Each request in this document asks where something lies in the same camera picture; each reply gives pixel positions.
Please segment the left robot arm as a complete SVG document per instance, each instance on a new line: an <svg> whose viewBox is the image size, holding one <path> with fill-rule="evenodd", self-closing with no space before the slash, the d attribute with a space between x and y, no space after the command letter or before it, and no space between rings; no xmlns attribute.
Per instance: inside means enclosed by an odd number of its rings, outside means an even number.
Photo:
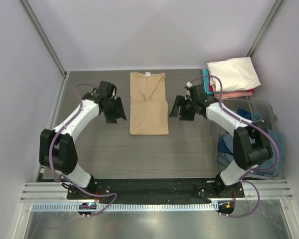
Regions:
<svg viewBox="0 0 299 239"><path fill-rule="evenodd" d="M94 118L105 116L106 123L126 120L123 103L117 97L117 87L101 81L92 91L79 96L77 108L58 126L44 129L40 134L39 163L51 170L55 182L64 178L78 188L85 199L96 193L94 177L78 163L75 141Z"/></svg>

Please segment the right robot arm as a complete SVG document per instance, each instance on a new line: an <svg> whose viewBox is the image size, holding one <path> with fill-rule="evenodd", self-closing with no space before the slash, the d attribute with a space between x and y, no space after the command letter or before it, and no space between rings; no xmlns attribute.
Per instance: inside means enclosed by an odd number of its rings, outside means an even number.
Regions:
<svg viewBox="0 0 299 239"><path fill-rule="evenodd" d="M206 94L202 85L188 84L185 88L186 96L176 96L169 117L193 121L195 115L201 115L233 137L233 160L215 177L214 189L218 196L230 197L247 174L273 156L280 158L279 149L263 122L253 122L236 114L221 98Z"/></svg>

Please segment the beige t shirt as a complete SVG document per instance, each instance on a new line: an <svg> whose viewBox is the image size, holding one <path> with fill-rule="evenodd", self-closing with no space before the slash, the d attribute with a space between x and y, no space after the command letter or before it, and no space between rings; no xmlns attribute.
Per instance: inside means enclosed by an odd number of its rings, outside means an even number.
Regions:
<svg viewBox="0 0 299 239"><path fill-rule="evenodd" d="M130 73L131 135L168 135L165 73Z"/></svg>

